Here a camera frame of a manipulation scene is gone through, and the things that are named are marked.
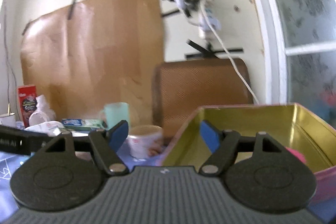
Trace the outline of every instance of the white electrical cable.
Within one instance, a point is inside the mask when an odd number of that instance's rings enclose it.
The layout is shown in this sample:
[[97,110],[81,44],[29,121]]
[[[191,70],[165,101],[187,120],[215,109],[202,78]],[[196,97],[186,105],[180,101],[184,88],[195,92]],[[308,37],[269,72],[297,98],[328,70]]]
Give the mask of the white electrical cable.
[[224,51],[225,51],[226,54],[227,54],[227,57],[229,58],[229,60],[231,61],[232,66],[233,66],[233,68],[235,69],[235,72],[238,74],[239,78],[242,80],[242,82],[244,83],[244,85],[247,87],[247,89],[249,90],[249,92],[252,94],[252,96],[253,96],[255,102],[256,102],[257,104],[259,104],[259,100],[258,100],[257,96],[254,94],[254,92],[252,91],[252,89],[251,89],[251,87],[249,86],[249,84],[245,81],[245,79],[243,78],[243,76],[242,76],[242,75],[240,74],[240,72],[238,71],[237,65],[236,65],[235,61],[232,59],[231,54],[229,53],[229,51],[228,51],[227,48],[225,47],[225,45],[224,45],[222,39],[219,37],[219,35],[218,35],[217,32],[215,31],[215,29],[212,27],[212,25],[211,25],[211,23],[210,23],[210,21],[209,21],[209,19],[208,19],[207,13],[206,13],[206,11],[205,11],[205,2],[206,2],[206,0],[201,0],[201,1],[200,1],[200,7],[201,7],[201,11],[202,11],[202,14],[203,14],[203,16],[204,16],[204,18],[205,18],[206,23],[208,24],[210,30],[213,32],[213,34],[215,35],[215,37],[218,39],[219,43],[222,45]]
[[[3,9],[4,9],[4,19],[3,19],[3,43],[5,48],[5,56],[6,56],[6,67],[7,67],[7,78],[8,78],[8,86],[7,86],[7,97],[8,97],[8,104],[9,104],[9,87],[10,87],[10,79],[9,79],[9,69],[13,75],[14,78],[14,84],[15,88],[17,88],[17,81],[16,76],[13,70],[13,67],[11,66],[11,62],[9,61],[9,52],[7,47],[7,4],[4,1],[3,3]],[[15,108],[16,108],[16,114],[18,115],[20,119],[20,115],[17,108],[17,96],[15,96]]]

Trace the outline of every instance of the cardboard sheet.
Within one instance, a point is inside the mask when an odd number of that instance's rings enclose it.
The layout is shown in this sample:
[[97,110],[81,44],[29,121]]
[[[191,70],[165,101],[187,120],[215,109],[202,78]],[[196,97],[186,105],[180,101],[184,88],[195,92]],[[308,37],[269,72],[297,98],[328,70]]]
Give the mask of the cardboard sheet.
[[25,85],[57,118],[96,118],[127,102],[131,124],[152,123],[151,80],[163,62],[159,0],[84,0],[33,21],[21,46]]

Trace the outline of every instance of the power strip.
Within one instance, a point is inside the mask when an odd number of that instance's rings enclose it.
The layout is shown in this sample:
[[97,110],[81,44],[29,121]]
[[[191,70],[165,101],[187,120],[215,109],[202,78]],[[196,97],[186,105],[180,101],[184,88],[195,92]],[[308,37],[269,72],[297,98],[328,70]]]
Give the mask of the power strip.
[[[206,4],[205,4],[205,11],[207,14],[207,17],[212,25],[212,27],[215,30],[220,30],[221,29],[221,23],[219,22],[219,20],[217,18],[215,18],[214,14],[213,14],[213,0],[206,0]],[[207,24],[204,15],[201,11],[201,8],[198,9],[198,18],[199,18],[199,27],[198,27],[198,33],[199,33],[199,37],[201,39],[205,39],[205,40],[213,40],[216,39],[216,37],[214,36],[212,30],[209,28],[209,25]]]

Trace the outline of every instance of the gray ribbed plate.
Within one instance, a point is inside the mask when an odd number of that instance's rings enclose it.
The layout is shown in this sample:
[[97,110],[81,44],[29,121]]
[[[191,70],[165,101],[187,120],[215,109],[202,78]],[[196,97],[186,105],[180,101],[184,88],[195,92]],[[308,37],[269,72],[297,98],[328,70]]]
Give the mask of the gray ribbed plate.
[[58,213],[19,209],[5,224],[229,223],[315,224],[307,210],[285,215],[253,211],[231,198],[217,178],[193,167],[136,167],[110,178],[88,203]]

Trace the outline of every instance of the metal screw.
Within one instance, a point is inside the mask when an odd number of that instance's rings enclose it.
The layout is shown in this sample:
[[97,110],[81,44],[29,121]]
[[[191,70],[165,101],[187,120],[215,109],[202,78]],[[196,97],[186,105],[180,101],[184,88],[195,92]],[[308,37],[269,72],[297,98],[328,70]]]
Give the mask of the metal screw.
[[218,167],[216,165],[204,165],[202,171],[206,174],[214,174],[218,172]]
[[111,172],[124,172],[126,170],[124,164],[111,164],[109,168]]

